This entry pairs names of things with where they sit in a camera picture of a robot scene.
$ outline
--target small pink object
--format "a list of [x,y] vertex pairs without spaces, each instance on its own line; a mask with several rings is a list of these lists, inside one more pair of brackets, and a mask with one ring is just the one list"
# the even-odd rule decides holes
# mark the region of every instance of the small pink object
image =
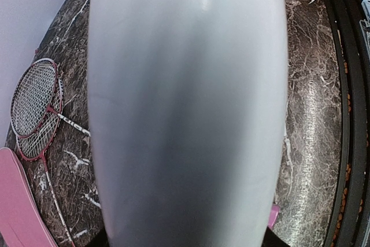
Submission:
[[272,230],[273,225],[276,222],[276,218],[278,218],[278,214],[280,212],[280,207],[278,205],[272,205],[272,209],[270,212],[270,218],[268,219],[268,227]]
[[11,247],[57,247],[40,217],[23,167],[8,148],[0,149],[0,231]]

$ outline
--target wall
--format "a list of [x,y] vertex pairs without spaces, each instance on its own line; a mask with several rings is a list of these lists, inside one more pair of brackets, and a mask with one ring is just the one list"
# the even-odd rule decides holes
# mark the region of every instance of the wall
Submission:
[[0,146],[17,81],[65,0],[0,0]]

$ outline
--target marble floor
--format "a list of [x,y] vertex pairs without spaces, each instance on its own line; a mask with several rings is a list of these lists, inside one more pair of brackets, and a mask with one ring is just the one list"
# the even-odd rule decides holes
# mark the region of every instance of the marble floor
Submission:
[[339,72],[323,0],[286,0],[289,72],[275,234],[291,247],[322,246],[341,153]]
[[[89,0],[66,0],[35,59],[60,64],[64,113],[88,127],[86,104]],[[322,246],[338,173],[341,100],[334,43],[323,0],[286,0],[289,95],[283,160],[276,190],[282,210],[274,232],[292,247]],[[6,145],[15,147],[9,131]],[[84,246],[102,227],[90,140],[62,124],[47,154],[51,179],[72,229]],[[69,246],[40,161],[23,166],[40,213],[60,246]]]

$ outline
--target pink badminton racket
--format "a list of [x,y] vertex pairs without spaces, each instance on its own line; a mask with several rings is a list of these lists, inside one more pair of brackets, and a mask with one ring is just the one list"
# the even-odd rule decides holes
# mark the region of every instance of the pink badminton racket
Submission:
[[[57,92],[54,94],[54,97],[51,100],[50,105],[53,107],[53,109],[55,109],[55,111],[59,113],[62,112],[63,108],[63,87],[60,79],[58,79],[57,85],[58,85]],[[54,192],[53,184],[50,179],[49,169],[47,167],[47,162],[45,158],[45,152],[51,145],[56,135],[59,123],[60,118],[55,113],[48,113],[43,119],[42,125],[36,132],[34,132],[31,136],[27,138],[16,137],[16,140],[17,147],[22,158],[24,158],[27,161],[35,161],[39,158],[42,159],[45,167],[47,182],[49,183],[49,188],[51,194],[53,195],[53,200],[56,205],[60,220],[66,231],[69,241],[71,242],[72,246],[75,246],[75,244],[73,243],[72,236],[69,232],[69,229],[65,223],[63,214],[60,210],[57,197]]]
[[82,133],[90,132],[57,112],[52,106],[57,92],[58,67],[55,62],[43,58],[34,62],[23,74],[13,94],[10,109],[11,124],[19,138],[28,138],[41,126],[48,114],[53,113]]

